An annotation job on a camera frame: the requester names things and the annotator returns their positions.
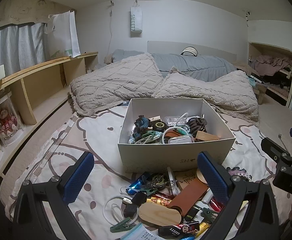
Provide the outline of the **white medicine sachet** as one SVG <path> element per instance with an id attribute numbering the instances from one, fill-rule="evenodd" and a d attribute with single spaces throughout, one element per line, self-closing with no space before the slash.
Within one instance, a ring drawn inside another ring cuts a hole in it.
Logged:
<path id="1" fill-rule="evenodd" d="M 130 231 L 124 234 L 121 240 L 161 240 L 160 236 L 153 235 L 143 224 L 139 223 Z"/>

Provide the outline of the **white headphones on bed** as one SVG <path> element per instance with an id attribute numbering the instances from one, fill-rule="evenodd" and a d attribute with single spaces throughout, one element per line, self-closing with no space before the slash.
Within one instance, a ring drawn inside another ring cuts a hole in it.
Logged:
<path id="1" fill-rule="evenodd" d="M 183 51 L 181 52 L 181 55 L 198 56 L 198 51 L 196 48 L 189 46 L 183 49 Z"/>

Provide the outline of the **closet shelf with clothes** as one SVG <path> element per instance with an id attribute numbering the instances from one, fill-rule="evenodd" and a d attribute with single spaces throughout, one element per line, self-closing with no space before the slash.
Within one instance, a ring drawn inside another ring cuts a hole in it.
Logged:
<path id="1" fill-rule="evenodd" d="M 292 88 L 292 51 L 250 42 L 248 63 L 257 72 L 257 79 L 266 86 L 266 94 L 287 106 Z"/>

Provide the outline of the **beige textured blanket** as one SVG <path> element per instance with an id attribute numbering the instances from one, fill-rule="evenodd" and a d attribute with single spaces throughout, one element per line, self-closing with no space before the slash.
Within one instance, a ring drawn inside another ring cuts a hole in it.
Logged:
<path id="1" fill-rule="evenodd" d="M 130 56 L 75 78 L 70 83 L 74 109 L 91 117 L 137 98 L 204 99 L 220 113 L 258 124 L 258 102 L 244 72 L 236 70 L 215 81 L 194 79 L 172 67 L 163 76 L 149 53 Z"/>

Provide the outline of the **oval wooden piece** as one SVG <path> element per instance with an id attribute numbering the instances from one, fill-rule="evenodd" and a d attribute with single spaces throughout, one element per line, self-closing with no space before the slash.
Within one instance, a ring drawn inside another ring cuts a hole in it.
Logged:
<path id="1" fill-rule="evenodd" d="M 142 204 L 138 210 L 138 215 L 140 219 L 159 226 L 177 225 L 182 220 L 179 211 L 153 202 Z"/>

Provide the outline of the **hanging white wall pouch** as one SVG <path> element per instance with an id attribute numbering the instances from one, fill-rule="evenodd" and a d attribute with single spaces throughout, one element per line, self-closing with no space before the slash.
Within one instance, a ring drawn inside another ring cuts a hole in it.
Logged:
<path id="1" fill-rule="evenodd" d="M 143 12 L 138 1 L 135 0 L 130 7 L 130 32 L 135 35 L 140 35 L 143 31 Z"/>

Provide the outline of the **brown leather case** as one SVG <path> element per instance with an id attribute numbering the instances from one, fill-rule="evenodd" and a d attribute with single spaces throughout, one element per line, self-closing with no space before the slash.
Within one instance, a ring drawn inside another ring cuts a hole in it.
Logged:
<path id="1" fill-rule="evenodd" d="M 208 187 L 198 179 L 191 181 L 168 205 L 170 209 L 179 211 L 182 217 L 206 193 Z"/>

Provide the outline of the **round black tin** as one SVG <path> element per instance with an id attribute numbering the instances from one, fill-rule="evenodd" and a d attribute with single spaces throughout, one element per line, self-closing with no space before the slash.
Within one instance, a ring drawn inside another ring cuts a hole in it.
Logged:
<path id="1" fill-rule="evenodd" d="M 167 124 L 162 121 L 154 121 L 152 127 L 154 131 L 164 132 L 167 129 Z"/>

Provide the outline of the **blue metallic lighter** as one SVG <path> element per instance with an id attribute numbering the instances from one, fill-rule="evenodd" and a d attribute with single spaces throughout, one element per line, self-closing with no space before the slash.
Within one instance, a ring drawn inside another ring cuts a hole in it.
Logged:
<path id="1" fill-rule="evenodd" d="M 142 176 L 140 176 L 136 181 L 134 181 L 130 186 L 128 186 L 125 191 L 129 196 L 133 196 L 140 189 L 142 189 L 144 185 L 145 185 L 144 179 Z"/>

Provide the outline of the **yellow cartoon lighter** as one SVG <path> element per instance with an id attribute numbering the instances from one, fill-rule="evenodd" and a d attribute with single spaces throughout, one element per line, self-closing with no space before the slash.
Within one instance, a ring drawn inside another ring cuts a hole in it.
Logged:
<path id="1" fill-rule="evenodd" d="M 165 198 L 161 198 L 161 197 L 150 197 L 147 198 L 147 202 L 153 202 L 155 204 L 158 205 L 162 205 L 162 206 L 168 206 L 169 203 L 171 202 L 171 199 L 165 199 Z"/>

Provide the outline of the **green clothes peg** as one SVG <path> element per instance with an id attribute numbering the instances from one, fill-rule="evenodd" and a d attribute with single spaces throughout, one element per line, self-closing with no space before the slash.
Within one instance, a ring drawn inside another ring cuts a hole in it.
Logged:
<path id="1" fill-rule="evenodd" d="M 117 233 L 117 232 L 129 231 L 135 226 L 134 224 L 130 224 L 130 222 L 131 222 L 130 218 L 127 217 L 121 222 L 115 224 L 114 226 L 111 226 L 110 232 Z"/>

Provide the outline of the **black square block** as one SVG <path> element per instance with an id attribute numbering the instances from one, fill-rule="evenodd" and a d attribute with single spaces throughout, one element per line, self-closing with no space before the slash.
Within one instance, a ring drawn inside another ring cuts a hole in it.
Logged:
<path id="1" fill-rule="evenodd" d="M 142 191 L 137 192 L 132 198 L 132 204 L 137 205 L 138 207 L 140 207 L 146 201 L 147 201 L 147 194 Z"/>

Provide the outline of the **white cardboard shoe box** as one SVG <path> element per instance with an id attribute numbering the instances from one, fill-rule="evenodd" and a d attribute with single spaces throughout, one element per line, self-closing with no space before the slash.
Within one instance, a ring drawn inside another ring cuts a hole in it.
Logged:
<path id="1" fill-rule="evenodd" d="M 151 123 L 139 140 L 133 137 L 140 115 Z M 167 124 L 164 132 L 153 130 L 154 121 Z M 132 99 L 121 127 L 118 149 L 126 172 L 143 173 L 190 170 L 197 156 L 207 151 L 222 164 L 235 136 L 222 118 L 203 99 Z"/>

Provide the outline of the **doll in display case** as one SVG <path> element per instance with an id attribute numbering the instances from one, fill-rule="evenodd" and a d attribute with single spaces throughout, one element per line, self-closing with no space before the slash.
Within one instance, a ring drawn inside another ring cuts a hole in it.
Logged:
<path id="1" fill-rule="evenodd" d="M 0 141 L 8 146 L 21 136 L 23 124 L 11 100 L 12 92 L 0 98 Z"/>

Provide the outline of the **black safety lighter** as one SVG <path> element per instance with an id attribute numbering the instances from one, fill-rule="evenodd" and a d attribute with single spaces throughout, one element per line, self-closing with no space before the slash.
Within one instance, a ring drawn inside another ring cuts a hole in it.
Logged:
<path id="1" fill-rule="evenodd" d="M 158 235 L 163 238 L 188 236 L 199 231 L 199 229 L 199 222 L 161 226 L 158 229 Z"/>

